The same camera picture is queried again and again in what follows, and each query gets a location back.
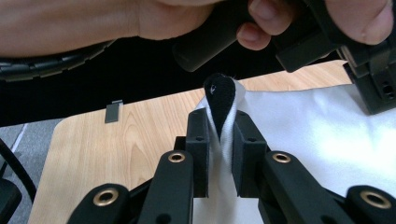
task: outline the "black plastic part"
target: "black plastic part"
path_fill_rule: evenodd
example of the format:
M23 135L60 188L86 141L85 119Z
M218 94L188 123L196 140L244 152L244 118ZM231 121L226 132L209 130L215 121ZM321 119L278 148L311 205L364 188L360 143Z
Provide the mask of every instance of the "black plastic part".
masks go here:
M250 116L237 111L233 124L233 181L241 198L259 198L257 166L261 165L267 143Z
M316 18L307 10L281 35L273 36L276 58L288 72L311 64L339 47L320 30Z
M21 202L20 190L12 182L0 178L0 223L8 223Z
M176 156L179 162L171 162L169 158L175 153L182 154L184 160ZM161 156L138 223L192 222L192 163L192 156L186 151L173 150Z
M282 211L277 208L273 207L270 203L259 199L259 211L260 215L262 216L262 221L265 224L287 224L288 221L286 220L285 216L283 215Z
M103 190L112 189L118 197L109 205L98 206L93 203L95 196ZM69 224L107 224L125 223L125 214L128 211L129 191L127 188L116 184L104 184L92 189L79 203L69 218Z
M304 166L286 152L265 155L263 173L290 223L353 223Z
M173 53L177 63L193 72L236 40L238 27L252 21L245 0L224 1L197 30L180 38Z
M186 136L177 136L175 139L174 150L186 150Z
M344 64L344 67L350 79L358 88L370 114L378 114L396 107L396 64L390 65L388 70L380 75L384 79L382 83L380 81L377 85L375 85L372 76L356 77L349 64Z
M205 108L189 114L186 151L194 160L194 198L208 197L209 129Z
M129 211L127 213L128 224L136 224L139 219L140 213L142 212L143 203L149 192L149 186L151 184L151 179L145 183L139 185L138 187L132 189L129 192Z
M396 223L396 199L381 189L370 186L350 188L346 195L346 209L356 223Z

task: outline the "black object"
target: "black object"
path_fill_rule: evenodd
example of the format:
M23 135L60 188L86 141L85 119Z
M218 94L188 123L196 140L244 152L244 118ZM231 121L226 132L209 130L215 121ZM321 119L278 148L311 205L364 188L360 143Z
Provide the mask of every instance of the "black object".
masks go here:
M191 112L190 133L202 132L202 126L196 123L207 123L202 116L196 116L202 112L205 111ZM396 199L386 192L356 186L349 189L345 199L323 188L294 156L271 151L248 114L237 111L234 130L234 182L240 197L259 198L265 224L396 222ZM190 144L200 145L197 148L203 145L200 141ZM154 177L131 190L127 202L125 187L106 184L93 189L68 223L104 223L102 215L87 214L105 211L95 204L94 198L100 199L109 188L120 189L123 196L120 202L117 198L113 200L117 194L113 190L101 200L107 206L106 214L113 218L107 219L107 223L191 223L193 188L197 186L192 183L193 173L205 169L201 167L197 171L195 166L192 169L193 163L207 160L205 153L194 156L200 158L193 158L185 150L164 153Z
M324 1L302 2L306 7L302 15L272 40L283 68L293 72L337 51L348 61L346 71L371 114L396 107L396 29L378 45L360 44L335 26ZM251 21L246 1L227 1L214 14L174 46L176 61L187 71L194 71L231 45L238 26Z
M21 81L48 77L84 64L102 53L114 41L88 46L48 56L4 59L0 58L0 80Z
M0 223L8 223L20 204L22 194L15 184L0 178Z
M14 153L12 153L11 149L6 145L6 143L3 142L3 140L0 138L0 154L6 161L6 163L11 167L11 169L15 172L17 177L21 180L22 184L25 186L30 200L33 203L35 200L35 193L36 193L36 188L35 188L35 183L33 183L33 180L30 178L30 176L27 174L26 170L23 168L21 162L18 160L18 158L15 157Z
M173 47L177 63L193 72L236 40L236 30L251 21L246 1L225 1L199 29L180 38Z

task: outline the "wooden table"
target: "wooden table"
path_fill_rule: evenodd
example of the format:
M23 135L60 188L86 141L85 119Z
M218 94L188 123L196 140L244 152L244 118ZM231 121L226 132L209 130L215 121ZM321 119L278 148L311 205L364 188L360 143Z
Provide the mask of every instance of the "wooden table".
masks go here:
M334 61L253 77L249 91L296 91L350 83ZM66 223L82 198L105 183L133 189L152 178L176 136L186 135L188 114L204 97L194 90L122 105L118 122L105 110L64 119L55 128L29 223Z

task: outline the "white cloth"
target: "white cloth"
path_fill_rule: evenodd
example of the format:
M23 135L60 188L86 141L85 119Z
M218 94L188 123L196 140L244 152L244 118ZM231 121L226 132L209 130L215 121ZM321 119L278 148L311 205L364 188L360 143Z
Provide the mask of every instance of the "white cloth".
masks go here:
M194 199L193 223L262 223L255 199L240 199L231 174L236 109L248 113L272 150L297 157L324 188L346 196L370 185L396 197L396 109L368 115L354 85L308 91L245 91L236 99L221 143L211 120L209 199ZM205 98L197 108L206 107Z

